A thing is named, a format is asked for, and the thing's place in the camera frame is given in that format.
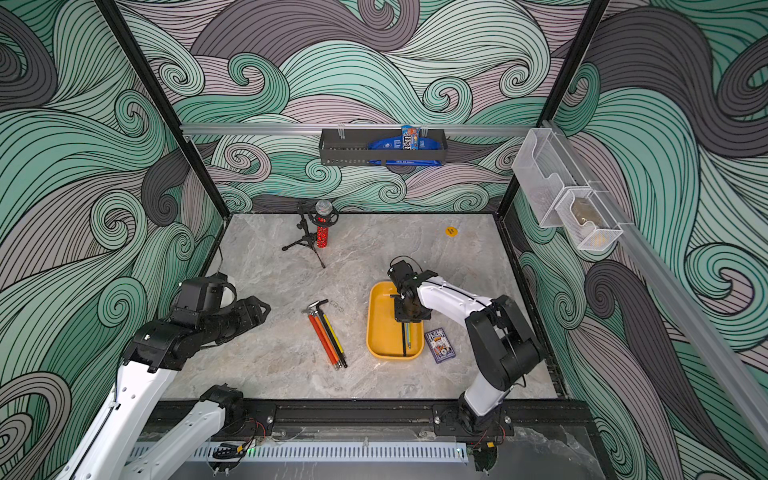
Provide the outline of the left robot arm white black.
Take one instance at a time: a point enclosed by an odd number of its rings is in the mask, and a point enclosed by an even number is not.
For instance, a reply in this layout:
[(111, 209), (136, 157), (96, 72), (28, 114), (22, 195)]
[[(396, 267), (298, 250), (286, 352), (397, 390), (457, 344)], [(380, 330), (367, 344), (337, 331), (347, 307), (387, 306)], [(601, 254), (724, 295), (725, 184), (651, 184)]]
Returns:
[(61, 479), (168, 479), (210, 438), (248, 422), (242, 392), (210, 387), (152, 448), (131, 460), (151, 413), (187, 360), (263, 324), (270, 306), (255, 296), (220, 309), (178, 309), (141, 327), (126, 347), (116, 382), (59, 473)]

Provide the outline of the yellow handled hex key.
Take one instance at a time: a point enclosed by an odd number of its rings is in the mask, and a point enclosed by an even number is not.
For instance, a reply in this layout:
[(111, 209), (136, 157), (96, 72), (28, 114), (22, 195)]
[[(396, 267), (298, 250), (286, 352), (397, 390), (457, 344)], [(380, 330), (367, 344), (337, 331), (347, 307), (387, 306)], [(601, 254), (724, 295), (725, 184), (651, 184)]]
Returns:
[(323, 317), (324, 317), (325, 323), (327, 324), (327, 326), (328, 326), (328, 328), (329, 328), (329, 330), (331, 332), (331, 335), (332, 335), (332, 338), (333, 338), (333, 340), (335, 342), (335, 345), (338, 348), (338, 351), (339, 351), (339, 354), (340, 354), (340, 360), (342, 361), (342, 363), (344, 363), (344, 362), (346, 362), (346, 355), (345, 355), (344, 349), (343, 349), (343, 347), (341, 345), (341, 342), (338, 339), (338, 336), (336, 335), (335, 330), (334, 330), (330, 320), (328, 319), (328, 316), (326, 314), (323, 314)]

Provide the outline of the red handled hex key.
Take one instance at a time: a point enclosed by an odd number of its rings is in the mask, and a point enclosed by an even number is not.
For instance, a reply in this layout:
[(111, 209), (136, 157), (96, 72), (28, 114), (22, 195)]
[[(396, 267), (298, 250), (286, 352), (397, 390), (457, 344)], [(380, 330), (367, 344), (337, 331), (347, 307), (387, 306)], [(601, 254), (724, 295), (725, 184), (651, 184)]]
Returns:
[(313, 326), (313, 328), (314, 328), (314, 330), (316, 332), (316, 335), (318, 336), (318, 338), (319, 338), (319, 340), (320, 340), (320, 342), (321, 342), (321, 344), (323, 346), (323, 349), (325, 350), (325, 352), (326, 352), (326, 354), (327, 354), (327, 356), (329, 358), (329, 361), (333, 365), (333, 368), (336, 369), (336, 370), (340, 369), (341, 368), (341, 362), (340, 362), (337, 354), (335, 353), (334, 348), (331, 346), (329, 337), (326, 334), (324, 328), (322, 327), (320, 319), (317, 316), (316, 312), (313, 311), (313, 310), (307, 310), (307, 315), (308, 315), (308, 318), (309, 318), (309, 320), (310, 320), (310, 322), (311, 322), (311, 324), (312, 324), (312, 326)]

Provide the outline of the thin black hex key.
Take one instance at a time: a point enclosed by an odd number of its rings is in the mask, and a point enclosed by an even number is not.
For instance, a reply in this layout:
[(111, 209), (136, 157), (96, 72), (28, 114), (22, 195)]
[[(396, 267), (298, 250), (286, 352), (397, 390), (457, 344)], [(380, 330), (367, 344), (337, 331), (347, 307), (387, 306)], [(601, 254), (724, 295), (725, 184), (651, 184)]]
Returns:
[(328, 319), (328, 316), (325, 314), (323, 310), (323, 306), (328, 303), (329, 303), (328, 299), (323, 299), (323, 300), (313, 302), (308, 306), (308, 311), (316, 320), (316, 323), (322, 329), (325, 343), (329, 346), (329, 348), (333, 352), (335, 365), (338, 368), (346, 369), (348, 367), (348, 362), (345, 356), (344, 349), (341, 346), (340, 341), (338, 340), (338, 337)]

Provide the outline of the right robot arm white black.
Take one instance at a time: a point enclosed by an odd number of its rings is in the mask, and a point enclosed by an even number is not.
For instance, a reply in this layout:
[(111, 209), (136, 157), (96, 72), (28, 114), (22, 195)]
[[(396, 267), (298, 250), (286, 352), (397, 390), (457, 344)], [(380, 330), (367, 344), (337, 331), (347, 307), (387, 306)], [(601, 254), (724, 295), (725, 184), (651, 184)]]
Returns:
[(470, 293), (431, 270), (415, 272), (405, 260), (390, 266), (387, 275), (396, 289), (396, 321), (420, 323), (436, 311), (465, 328), (479, 373), (459, 397), (459, 417), (467, 430), (484, 428), (515, 383), (544, 360), (528, 320), (507, 295)]

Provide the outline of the orange handled hex key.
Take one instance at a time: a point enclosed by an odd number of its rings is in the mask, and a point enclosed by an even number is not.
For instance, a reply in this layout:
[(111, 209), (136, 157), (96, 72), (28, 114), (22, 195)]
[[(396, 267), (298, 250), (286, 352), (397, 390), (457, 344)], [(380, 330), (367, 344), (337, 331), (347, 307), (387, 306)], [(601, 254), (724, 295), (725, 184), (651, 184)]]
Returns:
[(318, 335), (318, 338), (320, 339), (322, 346), (326, 354), (328, 355), (330, 362), (332, 363), (333, 367), (336, 370), (339, 370), (342, 367), (341, 360), (339, 355), (336, 353), (334, 346), (332, 345), (330, 336), (326, 332), (323, 322), (320, 319), (319, 312), (317, 310), (317, 304), (316, 303), (310, 304), (307, 307), (307, 310), (308, 310), (308, 317), (312, 322), (313, 328), (315, 329), (315, 332)]

